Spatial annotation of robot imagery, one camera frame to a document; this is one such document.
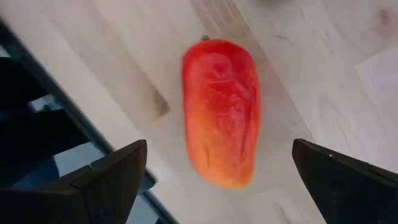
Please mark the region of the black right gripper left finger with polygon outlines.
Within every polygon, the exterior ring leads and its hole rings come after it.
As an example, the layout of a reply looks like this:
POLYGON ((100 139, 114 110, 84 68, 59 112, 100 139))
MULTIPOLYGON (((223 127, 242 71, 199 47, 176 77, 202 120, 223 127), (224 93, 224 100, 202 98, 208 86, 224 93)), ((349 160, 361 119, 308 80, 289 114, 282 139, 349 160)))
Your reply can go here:
POLYGON ((0 224, 125 224, 146 161, 141 139, 38 189, 0 189, 0 224))

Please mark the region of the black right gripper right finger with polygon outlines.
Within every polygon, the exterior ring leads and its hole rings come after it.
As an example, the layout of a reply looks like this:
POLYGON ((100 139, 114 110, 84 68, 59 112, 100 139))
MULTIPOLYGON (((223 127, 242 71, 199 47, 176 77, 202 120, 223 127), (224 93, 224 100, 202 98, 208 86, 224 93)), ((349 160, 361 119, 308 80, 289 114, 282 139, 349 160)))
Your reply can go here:
POLYGON ((326 224, 398 224, 398 174, 304 139, 292 157, 326 224))

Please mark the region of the large red orange pepper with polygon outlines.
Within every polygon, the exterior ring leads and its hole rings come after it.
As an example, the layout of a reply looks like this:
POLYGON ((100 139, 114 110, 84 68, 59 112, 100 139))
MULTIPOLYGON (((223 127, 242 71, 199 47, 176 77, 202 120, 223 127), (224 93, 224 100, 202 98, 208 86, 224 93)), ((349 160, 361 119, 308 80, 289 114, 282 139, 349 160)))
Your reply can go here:
POLYGON ((204 37, 184 53, 181 79, 192 167, 218 187, 247 186, 254 173, 261 120, 254 59, 233 42, 204 37))

